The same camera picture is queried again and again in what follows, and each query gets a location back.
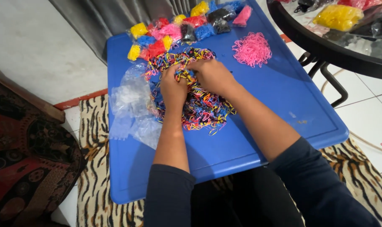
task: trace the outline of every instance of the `tiger print cushion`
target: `tiger print cushion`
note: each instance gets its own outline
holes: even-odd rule
[[[87,167],[78,180],[77,227],[142,227],[145,200],[118,205],[110,198],[107,95],[81,101],[79,143],[87,153]],[[341,181],[382,225],[382,175],[348,139],[320,150]],[[213,180],[221,190],[231,190],[231,176]]]

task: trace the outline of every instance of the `dark pants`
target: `dark pants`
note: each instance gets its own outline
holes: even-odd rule
[[[233,192],[211,182],[195,185],[191,195],[193,227],[304,227],[281,179],[270,169],[254,168],[233,175]]]

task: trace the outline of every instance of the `wire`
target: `wire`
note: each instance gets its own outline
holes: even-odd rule
[[[340,69],[338,72],[336,72],[335,74],[333,74],[333,77],[336,77],[337,75],[339,75],[339,74],[340,74],[341,72],[343,72],[343,71],[345,71],[345,69]],[[327,84],[328,84],[328,80],[326,80],[325,83],[323,84],[323,86],[321,86],[321,90],[320,90],[320,91],[321,91],[321,94],[324,93],[324,90],[325,90],[325,87],[327,86]],[[364,138],[358,136],[358,135],[357,135],[356,133],[354,133],[353,131],[350,131],[350,130],[349,130],[349,133],[350,133],[351,135],[353,135],[354,137],[356,137],[359,141],[364,142],[365,144],[369,145],[370,147],[373,147],[373,148],[375,148],[375,149],[377,149],[377,150],[379,150],[379,151],[382,152],[382,148],[377,147],[377,146],[374,145],[373,143],[371,143],[371,142],[365,140]]]

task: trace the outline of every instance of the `blue table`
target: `blue table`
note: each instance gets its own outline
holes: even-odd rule
[[[233,71],[235,79],[305,137],[315,148],[328,147],[348,138],[348,129],[292,55],[258,4],[251,0],[253,13],[246,28],[209,37],[192,45],[209,48],[218,60]],[[272,58],[262,68],[243,65],[234,58],[231,46],[248,34],[262,32],[268,40]],[[126,58],[131,47],[127,34],[108,39],[108,93],[120,85],[131,66]],[[180,52],[185,46],[175,51]],[[110,127],[114,115],[109,109]],[[209,130],[184,131],[191,174],[197,182],[208,181],[265,164],[238,115],[214,136]],[[110,140],[111,198],[125,204],[146,196],[149,169],[155,151],[129,136],[125,141]]]

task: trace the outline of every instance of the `dark blue sleeve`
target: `dark blue sleeve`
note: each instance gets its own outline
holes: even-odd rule
[[[146,192],[145,227],[190,227],[195,178],[172,166],[152,165]]]
[[[321,152],[304,138],[280,154],[269,168],[285,183],[307,227],[380,226],[376,218],[352,197]]]

